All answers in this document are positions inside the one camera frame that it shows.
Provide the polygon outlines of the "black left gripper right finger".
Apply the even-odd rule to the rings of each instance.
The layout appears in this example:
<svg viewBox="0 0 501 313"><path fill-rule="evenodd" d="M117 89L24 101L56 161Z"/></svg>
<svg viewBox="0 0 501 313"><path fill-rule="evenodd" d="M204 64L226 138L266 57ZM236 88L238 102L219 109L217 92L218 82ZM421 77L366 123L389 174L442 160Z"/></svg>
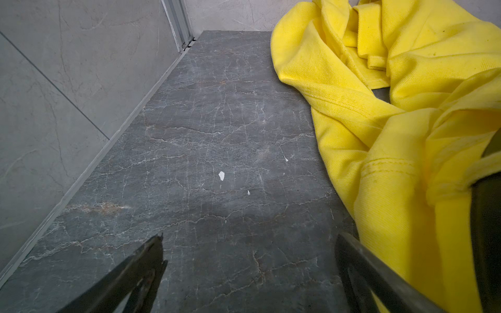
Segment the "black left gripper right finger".
<svg viewBox="0 0 501 313"><path fill-rule="evenodd" d="M339 276L351 312L363 312L374 301L358 297L350 272L357 273L390 312L444 312L403 280L349 233L340 233L335 243Z"/></svg>

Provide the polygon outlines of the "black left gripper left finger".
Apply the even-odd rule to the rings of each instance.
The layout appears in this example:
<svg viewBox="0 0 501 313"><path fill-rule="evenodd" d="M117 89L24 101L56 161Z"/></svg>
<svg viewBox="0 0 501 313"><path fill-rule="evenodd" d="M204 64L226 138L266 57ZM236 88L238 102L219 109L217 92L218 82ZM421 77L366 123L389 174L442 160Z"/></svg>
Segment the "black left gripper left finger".
<svg viewBox="0 0 501 313"><path fill-rule="evenodd" d="M163 234L148 239L98 283L60 312L114 312L127 300L124 312L151 312L168 261Z"/></svg>

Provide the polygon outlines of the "yellow trousers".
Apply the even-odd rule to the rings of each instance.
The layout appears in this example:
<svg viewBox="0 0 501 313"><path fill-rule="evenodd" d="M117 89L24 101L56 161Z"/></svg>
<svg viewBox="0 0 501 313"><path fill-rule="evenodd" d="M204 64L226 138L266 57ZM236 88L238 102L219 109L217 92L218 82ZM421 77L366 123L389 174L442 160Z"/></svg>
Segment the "yellow trousers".
<svg viewBox="0 0 501 313"><path fill-rule="evenodd" d="M448 312L481 312L472 187L500 172L500 29L453 1L301 2L271 36L361 243Z"/></svg>

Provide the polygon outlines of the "black leather belt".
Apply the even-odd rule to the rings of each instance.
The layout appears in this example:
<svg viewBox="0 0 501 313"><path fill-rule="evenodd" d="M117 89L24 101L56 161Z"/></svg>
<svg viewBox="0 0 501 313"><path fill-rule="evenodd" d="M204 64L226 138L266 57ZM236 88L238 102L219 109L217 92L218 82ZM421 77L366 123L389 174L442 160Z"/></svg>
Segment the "black leather belt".
<svg viewBox="0 0 501 313"><path fill-rule="evenodd" d="M500 171L472 185L470 229L484 312L500 312Z"/></svg>

